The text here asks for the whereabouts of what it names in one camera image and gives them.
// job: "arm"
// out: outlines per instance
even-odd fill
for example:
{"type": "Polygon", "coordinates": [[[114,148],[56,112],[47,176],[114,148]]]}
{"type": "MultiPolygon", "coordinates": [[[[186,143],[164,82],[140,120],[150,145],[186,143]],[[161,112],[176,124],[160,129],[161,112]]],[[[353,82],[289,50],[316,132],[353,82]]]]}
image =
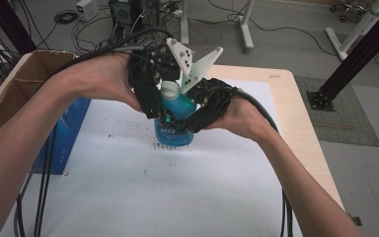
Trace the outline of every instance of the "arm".
{"type": "Polygon", "coordinates": [[[228,129],[261,147],[281,182],[304,236],[362,236],[349,216],[249,102],[233,98],[224,117],[209,128],[228,129]]]}
{"type": "Polygon", "coordinates": [[[0,230],[40,148],[76,98],[117,100],[139,110],[126,64],[126,57],[111,54],[57,73],[0,128],[0,230]]]}

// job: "gray floor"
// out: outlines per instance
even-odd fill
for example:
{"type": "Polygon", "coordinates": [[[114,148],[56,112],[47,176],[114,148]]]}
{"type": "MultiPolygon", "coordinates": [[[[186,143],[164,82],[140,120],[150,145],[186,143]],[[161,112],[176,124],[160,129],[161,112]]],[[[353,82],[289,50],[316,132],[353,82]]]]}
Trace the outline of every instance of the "gray floor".
{"type": "MultiPolygon", "coordinates": [[[[73,9],[75,0],[53,1],[29,0],[27,3],[43,35],[53,27],[53,16],[64,9],[73,9]]],[[[232,2],[214,1],[223,7],[232,8],[232,2]]],[[[241,9],[245,1],[234,1],[234,9],[241,9]]],[[[16,11],[24,21],[18,2],[16,11]]],[[[252,18],[267,29],[278,27],[299,28],[312,34],[323,48],[335,53],[324,33],[331,27],[343,40],[353,29],[357,19],[341,23],[340,13],[329,12],[327,5],[297,4],[280,1],[257,1],[252,18]]],[[[239,27],[235,24],[206,25],[192,19],[222,21],[227,12],[213,8],[203,0],[189,2],[189,40],[195,49],[221,45],[224,52],[218,64],[282,68],[294,75],[327,79],[341,64],[340,60],[327,55],[313,40],[298,31],[281,30],[264,32],[250,22],[255,50],[243,53],[239,27]]],[[[171,31],[176,29],[172,23],[171,31]]],[[[70,32],[73,25],[57,26],[47,43],[52,48],[75,51],[70,32]]],[[[110,35],[110,20],[101,20],[84,31],[81,37],[100,41],[110,35]]],[[[371,61],[354,78],[352,86],[379,137],[379,64],[371,61]]],[[[347,212],[359,216],[360,229],[365,236],[379,236],[379,147],[366,147],[340,143],[321,142],[325,157],[337,184],[347,212]]]]}

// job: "person's left hand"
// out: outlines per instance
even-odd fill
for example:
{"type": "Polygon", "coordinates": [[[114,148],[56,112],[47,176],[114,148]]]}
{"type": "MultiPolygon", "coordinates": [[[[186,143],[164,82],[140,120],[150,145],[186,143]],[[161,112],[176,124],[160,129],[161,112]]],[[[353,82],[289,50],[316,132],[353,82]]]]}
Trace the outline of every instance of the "person's left hand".
{"type": "Polygon", "coordinates": [[[70,66],[56,75],[72,80],[80,88],[80,97],[120,101],[141,111],[128,84],[127,63],[128,54],[109,53],[70,66]]]}

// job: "bottle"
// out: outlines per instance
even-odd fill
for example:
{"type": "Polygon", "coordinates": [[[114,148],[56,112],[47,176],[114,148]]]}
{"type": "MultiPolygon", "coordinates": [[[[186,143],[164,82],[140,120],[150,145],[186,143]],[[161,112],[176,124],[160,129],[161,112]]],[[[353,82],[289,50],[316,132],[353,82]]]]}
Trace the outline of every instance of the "bottle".
{"type": "MultiPolygon", "coordinates": [[[[176,82],[163,81],[161,83],[161,95],[165,109],[169,110],[175,119],[184,120],[196,109],[196,104],[181,93],[180,85],[176,82]]],[[[161,124],[157,119],[155,119],[155,132],[158,141],[168,146],[186,146],[193,139],[193,133],[185,131],[176,134],[173,128],[161,124]]]]}

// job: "person's right hand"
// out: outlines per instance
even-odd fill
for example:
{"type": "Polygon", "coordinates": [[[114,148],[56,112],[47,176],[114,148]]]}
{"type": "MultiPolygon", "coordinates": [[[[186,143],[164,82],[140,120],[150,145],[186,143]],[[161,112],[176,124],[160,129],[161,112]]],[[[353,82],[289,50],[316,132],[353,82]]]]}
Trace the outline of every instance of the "person's right hand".
{"type": "Polygon", "coordinates": [[[211,128],[227,129],[255,142],[261,141],[267,132],[273,130],[254,105],[237,96],[232,98],[224,116],[206,129],[211,128]]]}

